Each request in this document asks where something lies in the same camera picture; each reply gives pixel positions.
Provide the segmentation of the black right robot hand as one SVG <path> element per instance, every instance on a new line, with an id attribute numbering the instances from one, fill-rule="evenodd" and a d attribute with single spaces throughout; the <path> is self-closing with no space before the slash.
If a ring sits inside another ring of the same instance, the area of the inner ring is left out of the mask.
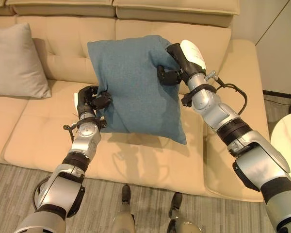
<path id="1" fill-rule="evenodd" d="M 184 81 L 187 85 L 189 79 L 193 75 L 199 73 L 206 75 L 205 68 L 202 68 L 202 66 L 198 65 L 196 62 L 191 62 L 186 58 L 180 43 L 171 44 L 166 48 L 166 51 L 179 65 L 179 69 L 165 72 L 163 66 L 157 66 L 157 77 L 161 84 L 171 86 L 180 84 L 181 81 Z"/>

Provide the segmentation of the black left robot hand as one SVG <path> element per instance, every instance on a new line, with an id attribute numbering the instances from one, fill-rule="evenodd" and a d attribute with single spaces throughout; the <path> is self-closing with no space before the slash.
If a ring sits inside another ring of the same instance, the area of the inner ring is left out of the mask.
<path id="1" fill-rule="evenodd" d="M 98 85 L 89 85 L 74 94 L 76 111 L 80 117 L 82 114 L 93 113 L 94 110 L 106 108 L 112 101 L 107 91 L 98 93 Z"/>

